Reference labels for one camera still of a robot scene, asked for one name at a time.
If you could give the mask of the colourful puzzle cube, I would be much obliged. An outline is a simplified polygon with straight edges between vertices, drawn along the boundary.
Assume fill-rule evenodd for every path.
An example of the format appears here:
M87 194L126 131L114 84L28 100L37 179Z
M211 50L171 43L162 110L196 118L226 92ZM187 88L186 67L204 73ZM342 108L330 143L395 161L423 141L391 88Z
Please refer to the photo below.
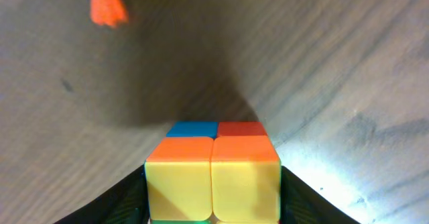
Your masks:
M281 161L258 121L182 121L146 158L152 223L279 223Z

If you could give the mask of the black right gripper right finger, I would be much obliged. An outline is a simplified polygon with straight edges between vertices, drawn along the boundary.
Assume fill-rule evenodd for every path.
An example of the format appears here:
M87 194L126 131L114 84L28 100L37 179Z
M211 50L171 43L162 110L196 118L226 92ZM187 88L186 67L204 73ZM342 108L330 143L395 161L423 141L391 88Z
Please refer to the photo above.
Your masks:
M282 166L280 224L359 224Z

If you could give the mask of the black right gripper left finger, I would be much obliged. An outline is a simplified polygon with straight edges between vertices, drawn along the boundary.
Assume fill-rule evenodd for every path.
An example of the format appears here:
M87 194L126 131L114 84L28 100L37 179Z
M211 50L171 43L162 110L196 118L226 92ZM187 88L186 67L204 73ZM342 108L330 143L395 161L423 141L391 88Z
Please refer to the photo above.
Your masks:
M144 166L140 166L89 204L55 224L148 224Z

